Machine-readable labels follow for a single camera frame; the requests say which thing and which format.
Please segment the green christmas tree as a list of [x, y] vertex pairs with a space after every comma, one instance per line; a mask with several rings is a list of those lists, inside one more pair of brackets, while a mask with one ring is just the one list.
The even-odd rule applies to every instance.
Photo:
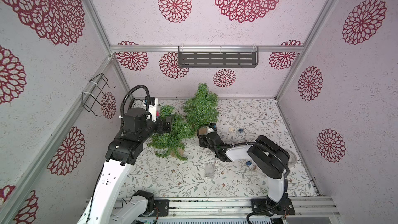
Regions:
[[155, 134], [148, 146], [155, 149], [154, 154], [159, 158], [166, 159], [174, 154], [175, 158], [187, 161], [187, 157], [184, 157], [180, 152], [184, 152], [186, 148], [183, 141], [194, 137], [194, 130], [182, 114], [175, 112], [173, 106], [161, 106], [160, 119], [166, 120], [166, 117], [173, 117], [170, 133]]
[[218, 121], [218, 100], [218, 96], [209, 91], [207, 84], [199, 84], [195, 96], [185, 102], [183, 110], [187, 123], [194, 132], [203, 124]]

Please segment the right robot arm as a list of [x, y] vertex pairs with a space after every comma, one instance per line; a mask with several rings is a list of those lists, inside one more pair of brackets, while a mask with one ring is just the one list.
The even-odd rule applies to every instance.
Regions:
[[253, 216], [295, 214], [287, 193], [290, 155], [286, 150], [264, 135], [258, 136], [254, 142], [227, 144], [219, 136], [215, 123], [199, 126], [197, 137], [200, 147], [210, 149], [220, 161], [251, 161], [267, 177], [267, 196], [251, 201], [252, 212], [246, 216], [247, 223], [251, 223]]

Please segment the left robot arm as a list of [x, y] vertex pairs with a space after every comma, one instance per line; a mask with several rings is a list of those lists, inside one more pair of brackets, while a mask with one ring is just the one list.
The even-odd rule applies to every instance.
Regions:
[[[146, 92], [145, 107], [125, 109], [128, 98], [138, 89]], [[121, 126], [109, 144], [105, 162], [98, 175], [94, 191], [87, 208], [80, 217], [80, 224], [132, 224], [140, 216], [159, 215], [154, 206], [152, 193], [139, 190], [130, 201], [113, 213], [118, 194], [127, 175], [144, 149], [144, 143], [154, 134], [170, 133], [173, 116], [157, 118], [156, 99], [144, 85], [133, 87], [123, 98], [120, 106]]]

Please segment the clear plastic battery box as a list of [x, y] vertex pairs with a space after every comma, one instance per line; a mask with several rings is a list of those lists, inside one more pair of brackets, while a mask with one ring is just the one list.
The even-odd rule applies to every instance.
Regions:
[[215, 176], [215, 165], [213, 163], [205, 165], [205, 178], [214, 178]]

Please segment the clear tape roll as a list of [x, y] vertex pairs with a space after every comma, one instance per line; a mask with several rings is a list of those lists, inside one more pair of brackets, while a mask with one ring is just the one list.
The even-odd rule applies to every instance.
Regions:
[[286, 151], [289, 155], [288, 165], [291, 167], [291, 166], [294, 166], [295, 164], [297, 164], [298, 158], [297, 158], [296, 154], [289, 149], [287, 149]]

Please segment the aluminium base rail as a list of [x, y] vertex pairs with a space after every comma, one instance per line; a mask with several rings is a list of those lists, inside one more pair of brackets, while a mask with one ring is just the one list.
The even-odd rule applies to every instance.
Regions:
[[78, 223], [127, 224], [149, 217], [159, 219], [241, 218], [317, 218], [340, 217], [330, 197], [293, 197], [275, 208], [264, 198], [169, 198], [150, 199], [134, 196], [118, 198], [115, 203], [89, 203]]

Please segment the grey wall shelf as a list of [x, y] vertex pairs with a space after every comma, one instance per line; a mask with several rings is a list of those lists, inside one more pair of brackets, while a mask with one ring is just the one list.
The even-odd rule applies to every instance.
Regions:
[[255, 68], [259, 64], [258, 47], [249, 51], [185, 51], [178, 47], [181, 68]]

